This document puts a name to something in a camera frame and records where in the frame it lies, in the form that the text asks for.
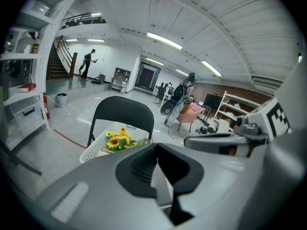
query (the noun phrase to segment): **trash can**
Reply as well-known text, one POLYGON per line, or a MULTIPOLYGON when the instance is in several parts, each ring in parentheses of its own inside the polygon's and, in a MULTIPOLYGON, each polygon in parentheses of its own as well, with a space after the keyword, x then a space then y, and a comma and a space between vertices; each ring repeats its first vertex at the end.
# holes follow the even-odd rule
POLYGON ((64 94, 64 93, 58 94, 57 98, 58 98, 58 104, 61 107, 65 107, 67 104, 67 94, 64 94))

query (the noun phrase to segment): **man standing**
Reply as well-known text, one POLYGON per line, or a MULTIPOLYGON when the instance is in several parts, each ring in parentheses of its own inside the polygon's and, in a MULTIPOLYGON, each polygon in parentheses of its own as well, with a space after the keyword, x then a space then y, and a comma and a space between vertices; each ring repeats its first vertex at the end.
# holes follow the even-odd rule
POLYGON ((92 60, 92 54, 95 53, 95 52, 96 52, 96 50, 93 48, 92 51, 89 54, 87 54, 84 58, 84 60, 85 60, 85 70, 81 75, 82 79, 87 78, 87 72, 88 72, 88 68, 90 67, 91 62, 96 63, 95 60, 92 60))

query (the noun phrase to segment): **door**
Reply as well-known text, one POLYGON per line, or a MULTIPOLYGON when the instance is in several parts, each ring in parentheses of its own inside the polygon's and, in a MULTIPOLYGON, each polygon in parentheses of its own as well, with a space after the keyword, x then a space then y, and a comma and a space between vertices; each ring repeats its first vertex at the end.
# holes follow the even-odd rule
POLYGON ((139 85, 144 88, 149 88, 150 83, 153 79, 153 76, 154 76, 154 71, 143 68, 143 72, 141 73, 139 85))

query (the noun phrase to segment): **pink chair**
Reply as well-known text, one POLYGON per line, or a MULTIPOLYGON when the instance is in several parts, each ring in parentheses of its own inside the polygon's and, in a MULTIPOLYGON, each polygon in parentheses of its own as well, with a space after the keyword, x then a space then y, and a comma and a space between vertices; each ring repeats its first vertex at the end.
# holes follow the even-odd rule
POLYGON ((194 120, 197 118, 198 114, 202 113, 204 110, 205 108, 195 103, 191 103, 189 110, 184 114, 180 114, 179 117, 177 118, 177 121, 180 123, 177 131, 179 131, 181 124, 191 123, 190 131, 189 131, 191 132, 191 127, 192 127, 194 120))

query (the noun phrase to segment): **white plastic basket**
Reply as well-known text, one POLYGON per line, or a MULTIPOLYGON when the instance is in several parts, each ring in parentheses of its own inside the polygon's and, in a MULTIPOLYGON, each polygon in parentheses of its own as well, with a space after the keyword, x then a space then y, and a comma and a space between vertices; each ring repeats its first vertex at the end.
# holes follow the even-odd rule
POLYGON ((126 128, 133 140, 140 140, 143 138, 148 138, 149 136, 149 133, 145 130, 123 123, 114 122, 81 154, 80 163, 94 159, 97 157, 99 151, 106 150, 106 132, 111 131, 118 133, 122 127, 126 128))

